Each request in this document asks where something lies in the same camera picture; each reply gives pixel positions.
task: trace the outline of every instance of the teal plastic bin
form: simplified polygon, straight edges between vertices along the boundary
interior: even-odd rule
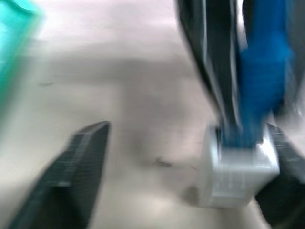
[[[18,68],[17,56],[41,18],[28,0],[0,0],[0,104]]]

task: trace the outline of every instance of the white plastic base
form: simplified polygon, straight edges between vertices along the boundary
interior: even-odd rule
[[[263,143],[254,150],[223,149],[217,142],[216,128],[209,126],[199,166],[200,206],[246,206],[279,172],[277,153],[267,130]]]

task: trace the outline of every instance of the floor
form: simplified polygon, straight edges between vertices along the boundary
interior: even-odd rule
[[[204,130],[216,114],[173,0],[48,0],[1,125],[0,228],[76,130],[112,123],[91,229],[267,229],[251,203],[196,206]]]

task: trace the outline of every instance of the concrete floor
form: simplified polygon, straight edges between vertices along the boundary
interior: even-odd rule
[[[23,80],[2,127],[0,228],[69,136],[102,120],[112,122],[112,133],[90,228],[268,228],[255,203],[196,206],[204,130],[216,115],[178,30],[174,1],[39,5],[45,21],[23,57]]]

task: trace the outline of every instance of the black plastic object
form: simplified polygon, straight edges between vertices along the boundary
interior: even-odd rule
[[[7,229],[85,229],[101,181],[108,122],[78,131]]]
[[[282,131],[269,125],[278,152],[280,175],[256,196],[266,221],[273,228],[305,228],[305,160]]]
[[[181,26],[202,82],[218,106],[223,121],[235,125],[236,0],[177,0],[177,3]]]

